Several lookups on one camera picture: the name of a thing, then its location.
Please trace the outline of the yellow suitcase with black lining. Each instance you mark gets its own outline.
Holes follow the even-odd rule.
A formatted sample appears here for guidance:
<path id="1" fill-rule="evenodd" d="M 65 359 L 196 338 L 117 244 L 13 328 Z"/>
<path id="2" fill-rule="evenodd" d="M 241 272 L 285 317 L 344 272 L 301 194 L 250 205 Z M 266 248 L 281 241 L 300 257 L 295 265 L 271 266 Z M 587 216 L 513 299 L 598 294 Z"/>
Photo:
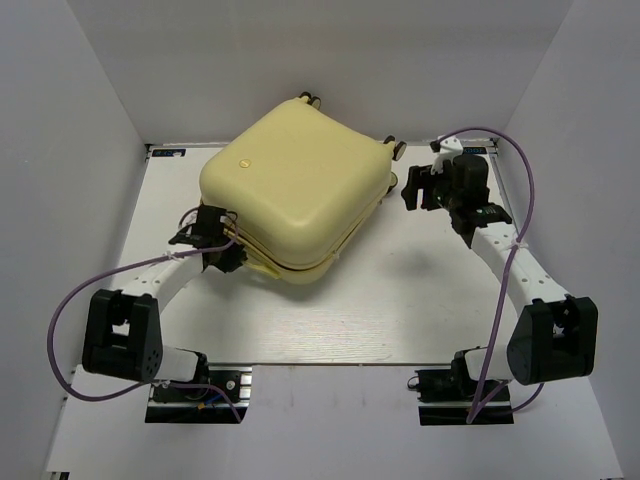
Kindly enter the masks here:
<path id="1" fill-rule="evenodd" d="M 304 91 L 270 110 L 202 167 L 202 204 L 236 215 L 242 265 L 289 284 L 318 281 L 397 186 L 406 151 L 359 133 Z"/>

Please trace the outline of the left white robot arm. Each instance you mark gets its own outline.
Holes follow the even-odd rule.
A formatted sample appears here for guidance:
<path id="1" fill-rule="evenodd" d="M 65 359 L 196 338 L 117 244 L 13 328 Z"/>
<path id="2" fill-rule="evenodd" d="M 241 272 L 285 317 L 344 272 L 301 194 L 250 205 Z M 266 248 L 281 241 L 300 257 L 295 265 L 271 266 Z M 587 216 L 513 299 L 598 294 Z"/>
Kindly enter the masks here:
<path id="1" fill-rule="evenodd" d="M 171 300 L 207 268 L 232 271 L 245 259 L 238 214 L 201 205 L 196 220 L 169 240 L 168 250 L 146 262 L 133 280 L 93 294 L 82 351 L 83 368 L 139 383 L 176 382 L 188 398 L 211 387 L 205 354 L 164 343 L 160 316 Z"/>

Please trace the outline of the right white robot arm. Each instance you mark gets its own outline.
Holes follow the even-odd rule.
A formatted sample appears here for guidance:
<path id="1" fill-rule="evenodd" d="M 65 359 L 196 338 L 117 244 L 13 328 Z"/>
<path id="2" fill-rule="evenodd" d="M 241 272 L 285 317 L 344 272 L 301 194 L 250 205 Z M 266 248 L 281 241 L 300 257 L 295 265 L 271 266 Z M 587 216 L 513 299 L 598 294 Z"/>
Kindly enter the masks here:
<path id="1" fill-rule="evenodd" d="M 498 280 L 518 320 L 505 345 L 484 359 L 483 347 L 460 351 L 451 374 L 453 390 L 472 399 L 491 381 L 522 385 L 585 377 L 595 363 L 598 310 L 588 297 L 575 297 L 553 280 L 527 247 L 517 243 L 511 217 L 489 199 L 489 167 L 477 155 L 447 160 L 439 173 L 412 166 L 401 196 L 408 210 L 444 209 L 454 231 Z"/>

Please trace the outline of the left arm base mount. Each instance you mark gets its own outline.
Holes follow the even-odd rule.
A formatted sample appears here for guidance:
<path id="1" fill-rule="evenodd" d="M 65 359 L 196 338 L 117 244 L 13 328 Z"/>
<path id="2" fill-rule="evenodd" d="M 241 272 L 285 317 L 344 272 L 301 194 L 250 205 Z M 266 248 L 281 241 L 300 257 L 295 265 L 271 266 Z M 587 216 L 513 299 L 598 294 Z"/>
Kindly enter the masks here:
<path id="1" fill-rule="evenodd" d="M 235 425 L 250 404 L 251 367 L 209 366 L 204 385 L 154 386 L 147 401 L 147 424 Z"/>

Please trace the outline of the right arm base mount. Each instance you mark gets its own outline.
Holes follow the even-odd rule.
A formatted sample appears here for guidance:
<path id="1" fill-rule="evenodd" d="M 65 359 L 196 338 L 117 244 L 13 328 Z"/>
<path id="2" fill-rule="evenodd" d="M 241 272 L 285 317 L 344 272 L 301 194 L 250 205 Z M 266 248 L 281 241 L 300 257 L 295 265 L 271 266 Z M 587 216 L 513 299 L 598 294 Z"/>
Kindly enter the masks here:
<path id="1" fill-rule="evenodd" d="M 421 426 L 467 426 L 477 382 L 457 379 L 451 368 L 416 370 L 407 381 L 407 389 L 417 394 Z M 511 398 L 503 387 L 476 415 L 472 426 L 514 423 Z"/>

